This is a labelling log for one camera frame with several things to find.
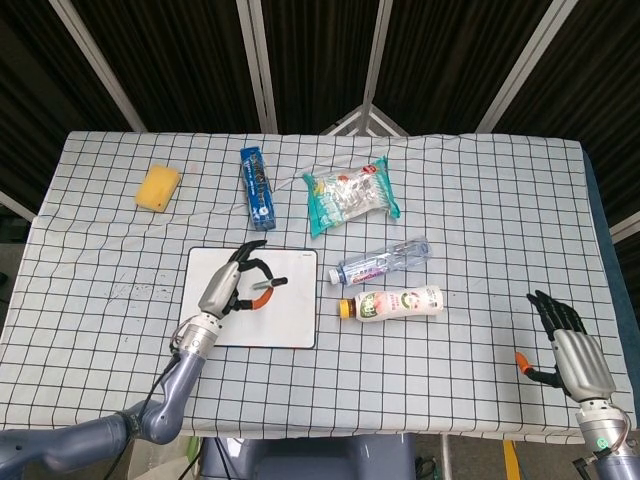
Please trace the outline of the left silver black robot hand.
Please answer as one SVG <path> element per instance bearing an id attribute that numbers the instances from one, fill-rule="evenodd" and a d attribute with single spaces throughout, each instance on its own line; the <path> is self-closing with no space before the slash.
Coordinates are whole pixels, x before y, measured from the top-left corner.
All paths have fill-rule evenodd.
<path id="1" fill-rule="evenodd" d="M 198 302 L 202 313 L 221 320 L 232 311 L 259 310 L 270 301 L 276 287 L 288 283 L 287 277 L 275 277 L 261 258 L 252 257 L 252 253 L 266 243 L 266 240 L 250 241 L 232 253 L 228 262 L 215 272 L 205 288 Z M 241 276 L 252 269 L 259 269 L 265 277 L 263 282 L 257 284 L 257 289 L 263 293 L 255 299 L 241 299 L 238 290 Z"/>

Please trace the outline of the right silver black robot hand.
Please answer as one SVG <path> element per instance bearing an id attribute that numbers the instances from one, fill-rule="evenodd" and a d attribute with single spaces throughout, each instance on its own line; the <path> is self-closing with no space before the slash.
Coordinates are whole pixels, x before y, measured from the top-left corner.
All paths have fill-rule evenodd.
<path id="1" fill-rule="evenodd" d="M 554 372 L 535 369 L 520 352 L 515 360 L 522 374 L 534 382 L 562 389 L 577 403 L 609 400 L 616 385 L 600 344 L 586 332 L 576 310 L 536 290 L 526 298 L 539 314 L 555 358 Z"/>

